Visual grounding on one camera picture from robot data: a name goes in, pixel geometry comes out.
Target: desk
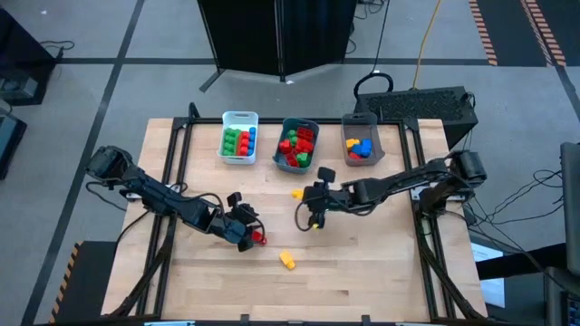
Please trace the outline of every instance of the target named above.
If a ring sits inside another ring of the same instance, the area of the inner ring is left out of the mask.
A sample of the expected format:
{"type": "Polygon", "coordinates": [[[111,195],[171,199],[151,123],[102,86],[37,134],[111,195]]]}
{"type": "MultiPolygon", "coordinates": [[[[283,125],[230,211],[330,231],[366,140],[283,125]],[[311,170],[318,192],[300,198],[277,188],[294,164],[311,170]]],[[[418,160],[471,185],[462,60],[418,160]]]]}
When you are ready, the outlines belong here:
{"type": "MultiPolygon", "coordinates": [[[[150,120],[140,153],[139,166],[157,179],[161,179],[171,123],[150,120]]],[[[281,128],[260,125],[256,164],[231,166],[216,154],[221,125],[194,125],[186,196],[211,191],[225,199],[240,191],[266,225],[268,244],[241,254],[235,245],[178,222],[162,318],[223,321],[239,320],[240,314],[248,313],[251,321],[360,321],[361,315],[370,314],[373,321],[428,321],[407,193],[389,197],[370,216],[328,213],[323,230],[303,233],[294,223],[298,203],[290,193],[311,185],[320,166],[336,170],[336,187],[347,180],[403,171],[397,127],[379,126],[386,152],[379,163],[350,168],[343,160],[341,126],[321,125],[314,165],[303,176],[282,172],[272,161],[281,128]],[[296,260],[293,271],[279,261],[283,249],[296,260]]],[[[426,159],[447,153],[439,120],[420,120],[420,134],[426,159]]],[[[174,167],[172,177],[176,174],[174,167]]],[[[459,211],[459,205],[448,204],[448,209],[459,211]]],[[[124,226],[142,212],[141,204],[129,204],[124,226]]],[[[300,216],[305,223],[307,211],[300,216]]],[[[152,220],[152,216],[143,220],[123,238],[102,313],[116,308],[140,278],[152,220]]],[[[439,224],[449,276],[474,308],[487,315],[465,222],[441,216],[439,224]]],[[[444,316],[434,274],[433,280],[440,316],[444,316]]],[[[156,284],[151,286],[149,306],[156,284]]]]}

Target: metal table frame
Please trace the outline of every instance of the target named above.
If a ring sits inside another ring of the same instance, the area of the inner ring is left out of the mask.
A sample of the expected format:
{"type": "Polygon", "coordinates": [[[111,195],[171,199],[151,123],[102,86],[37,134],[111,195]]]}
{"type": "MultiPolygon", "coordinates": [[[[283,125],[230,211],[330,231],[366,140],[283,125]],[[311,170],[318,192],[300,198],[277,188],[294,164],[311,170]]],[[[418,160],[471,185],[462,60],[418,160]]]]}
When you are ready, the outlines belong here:
{"type": "MultiPolygon", "coordinates": [[[[318,124],[341,124],[342,121],[340,118],[321,118],[321,119],[309,119],[318,124]]],[[[260,124],[282,124],[282,118],[260,118],[260,124]]],[[[169,183],[170,178],[170,171],[173,167],[173,161],[175,156],[175,150],[177,147],[178,142],[178,134],[181,130],[185,130],[185,137],[183,139],[183,144],[181,148],[181,154],[179,157],[179,166],[178,166],[178,174],[176,181],[174,183],[180,184],[184,181],[185,177],[185,168],[186,163],[188,160],[188,153],[189,153],[189,145],[191,142],[191,131],[196,124],[221,124],[221,118],[201,118],[199,116],[199,112],[194,103],[189,104],[188,108],[188,117],[185,118],[174,118],[173,123],[171,126],[171,134],[169,137],[169,145],[167,156],[165,159],[165,167],[163,169],[163,176],[161,182],[163,184],[169,183]]],[[[402,156],[405,170],[410,170],[412,168],[411,164],[411,153],[409,152],[409,144],[407,140],[406,130],[410,129],[413,135],[413,143],[415,147],[415,152],[417,153],[417,161],[419,165],[425,164],[425,157],[423,153],[423,147],[421,143],[421,135],[419,133],[419,123],[417,120],[386,120],[379,122],[381,125],[392,125],[397,126],[399,129],[399,137],[401,139],[401,149],[402,149],[402,156]]],[[[415,235],[418,241],[418,245],[426,245],[426,241],[423,238],[425,233],[423,232],[423,225],[422,225],[422,216],[418,211],[416,205],[413,204],[411,201],[411,207],[413,210],[413,217],[414,217],[414,224],[415,224],[415,235]]],[[[175,224],[177,223],[176,218],[168,218],[168,232],[166,236],[171,238],[171,250],[173,248],[173,241],[172,238],[175,235],[175,224]]],[[[158,248],[158,243],[160,239],[161,233],[161,225],[163,224],[164,216],[155,215],[155,220],[153,222],[153,227],[151,228],[151,236],[150,236],[150,243],[147,252],[147,259],[145,262],[145,270],[147,270],[155,258],[156,251],[158,248]]],[[[438,226],[437,219],[429,219],[430,223],[430,230],[432,235],[432,244],[434,249],[434,256],[439,263],[439,267],[442,269],[444,273],[447,273],[447,267],[445,264],[445,256],[443,253],[443,247],[440,238],[440,230],[438,226]]],[[[145,315],[145,307],[147,305],[147,299],[149,295],[149,285],[143,292],[143,295],[140,297],[136,316],[133,317],[138,320],[140,317],[154,317],[160,318],[161,312],[163,310],[163,303],[165,299],[165,292],[167,289],[167,282],[169,278],[169,264],[171,260],[171,254],[165,259],[163,264],[160,267],[159,273],[159,286],[157,288],[157,293],[155,295],[155,302],[153,305],[153,315],[150,314],[145,315]]],[[[425,296],[427,299],[427,305],[429,309],[429,316],[431,322],[438,322],[438,323],[446,323],[446,324],[467,324],[466,320],[458,320],[455,313],[455,305],[453,300],[449,294],[449,292],[444,288],[441,287],[442,294],[443,294],[443,301],[445,305],[445,312],[447,317],[440,317],[437,309],[437,303],[435,299],[435,291],[433,288],[433,281],[431,279],[430,273],[430,265],[420,255],[420,266],[423,275],[423,283],[425,288],[425,296]]],[[[393,325],[391,322],[371,322],[371,317],[369,315],[361,316],[362,325],[393,325]]],[[[470,320],[469,324],[486,324],[488,321],[474,321],[470,320]]],[[[360,322],[317,322],[317,321],[249,321],[249,315],[243,314],[240,317],[239,321],[196,321],[196,325],[289,325],[289,324],[307,324],[307,325],[361,325],[360,322]]]]}

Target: hazard tape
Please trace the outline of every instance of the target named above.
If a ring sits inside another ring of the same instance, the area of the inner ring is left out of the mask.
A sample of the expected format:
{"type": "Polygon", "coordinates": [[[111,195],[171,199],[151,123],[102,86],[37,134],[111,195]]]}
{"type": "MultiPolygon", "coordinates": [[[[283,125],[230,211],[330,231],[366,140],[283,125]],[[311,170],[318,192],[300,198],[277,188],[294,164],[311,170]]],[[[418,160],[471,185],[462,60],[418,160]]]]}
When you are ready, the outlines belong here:
{"type": "Polygon", "coordinates": [[[56,300],[54,301],[53,310],[51,311],[51,317],[48,320],[48,323],[55,323],[56,316],[58,315],[58,311],[61,309],[61,304],[64,300],[64,291],[66,290],[66,286],[68,285],[69,280],[71,279],[71,273],[73,272],[74,262],[79,255],[79,249],[81,248],[82,241],[74,244],[74,248],[71,252],[71,257],[69,258],[69,262],[66,265],[66,269],[64,270],[64,277],[63,281],[61,282],[61,286],[58,289],[58,294],[56,294],[56,300]]]}
{"type": "Polygon", "coordinates": [[[491,65],[497,66],[498,57],[496,56],[496,51],[493,49],[493,44],[489,39],[488,29],[486,28],[486,24],[483,21],[481,12],[479,11],[478,1],[469,0],[469,8],[471,9],[473,19],[475,20],[475,25],[478,28],[479,38],[481,38],[481,42],[483,43],[483,48],[486,52],[486,56],[488,57],[488,62],[491,65]]]}
{"type": "Polygon", "coordinates": [[[536,38],[538,38],[538,42],[540,47],[542,48],[542,52],[544,52],[544,56],[546,57],[546,62],[549,65],[552,65],[552,60],[550,58],[549,53],[552,54],[552,57],[556,60],[556,63],[561,66],[566,66],[566,58],[560,50],[560,46],[554,34],[552,34],[552,30],[550,26],[547,24],[546,18],[542,14],[542,10],[540,9],[539,5],[537,5],[536,0],[520,0],[524,9],[526,10],[527,19],[530,21],[532,25],[532,29],[534,29],[534,33],[536,34],[536,38]]]}

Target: red block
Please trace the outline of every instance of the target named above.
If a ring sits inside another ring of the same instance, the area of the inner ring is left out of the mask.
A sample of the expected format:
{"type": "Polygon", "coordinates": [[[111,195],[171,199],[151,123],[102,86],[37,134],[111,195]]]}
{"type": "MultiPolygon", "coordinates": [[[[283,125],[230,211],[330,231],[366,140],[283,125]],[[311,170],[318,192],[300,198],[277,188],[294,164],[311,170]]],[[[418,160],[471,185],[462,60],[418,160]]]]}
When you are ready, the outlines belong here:
{"type": "Polygon", "coordinates": [[[242,131],[242,134],[240,134],[239,140],[237,141],[237,151],[236,151],[237,156],[247,156],[250,141],[248,140],[248,138],[244,137],[243,135],[244,132],[246,131],[242,131]]]}
{"type": "Polygon", "coordinates": [[[280,151],[282,154],[289,154],[292,153],[292,143],[290,143],[290,139],[286,139],[282,141],[279,145],[280,151]]]}
{"type": "Polygon", "coordinates": [[[295,146],[299,153],[310,153],[314,150],[314,145],[305,139],[298,139],[295,146]]]}
{"type": "Polygon", "coordinates": [[[293,153],[286,154],[285,157],[286,163],[288,163],[290,167],[298,168],[298,161],[296,160],[296,156],[293,153]]]}
{"type": "Polygon", "coordinates": [[[268,242],[266,237],[264,236],[264,238],[262,238],[262,234],[258,231],[252,232],[252,241],[260,243],[261,245],[266,245],[268,242]]]}
{"type": "Polygon", "coordinates": [[[299,139],[305,139],[308,141],[312,141],[312,139],[314,139],[314,131],[307,128],[298,127],[296,134],[298,135],[299,139]]]}

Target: plastic bin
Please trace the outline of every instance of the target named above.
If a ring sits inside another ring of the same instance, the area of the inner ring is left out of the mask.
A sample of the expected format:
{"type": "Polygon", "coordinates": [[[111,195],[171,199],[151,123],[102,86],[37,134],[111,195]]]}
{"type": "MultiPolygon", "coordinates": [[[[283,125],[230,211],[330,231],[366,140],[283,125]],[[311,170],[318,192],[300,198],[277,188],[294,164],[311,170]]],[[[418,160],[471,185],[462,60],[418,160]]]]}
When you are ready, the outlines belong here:
{"type": "Polygon", "coordinates": [[[274,162],[278,166],[278,168],[285,171],[285,172],[290,172],[290,173],[295,173],[295,174],[305,174],[306,172],[308,172],[308,169],[312,166],[312,161],[314,159],[314,153],[316,152],[316,140],[318,139],[318,132],[320,131],[318,124],[316,124],[315,122],[312,122],[310,120],[304,120],[304,119],[298,119],[298,118],[286,118],[286,119],[284,119],[284,121],[282,121],[282,133],[280,134],[280,139],[278,140],[278,144],[281,141],[284,141],[285,135],[288,131],[290,131],[292,129],[296,130],[296,129],[298,129],[298,127],[304,127],[304,128],[308,128],[308,129],[314,131],[314,139],[313,139],[314,150],[312,152],[312,156],[310,157],[310,164],[308,165],[308,167],[295,168],[295,167],[289,166],[286,163],[286,158],[284,157],[284,154],[282,154],[280,152],[280,149],[278,148],[277,144],[275,147],[275,155],[272,157],[272,159],[274,160],[274,162]]]}
{"type": "Polygon", "coordinates": [[[255,112],[249,111],[227,111],[222,116],[223,128],[221,130],[221,139],[219,141],[219,149],[217,150],[217,155],[223,159],[224,162],[228,164],[244,164],[251,165],[256,162],[257,153],[257,139],[258,139],[258,116],[255,112]],[[250,156],[223,156],[222,146],[224,146],[224,134],[227,128],[240,129],[242,131],[249,131],[250,128],[256,128],[256,142],[254,145],[254,153],[250,156]]]}
{"type": "Polygon", "coordinates": [[[344,161],[349,167],[368,167],[375,165],[382,157],[381,139],[377,130],[377,116],[372,112],[343,115],[343,151],[344,161]],[[354,159],[348,156],[347,139],[370,139],[372,151],[368,158],[354,159]]]}

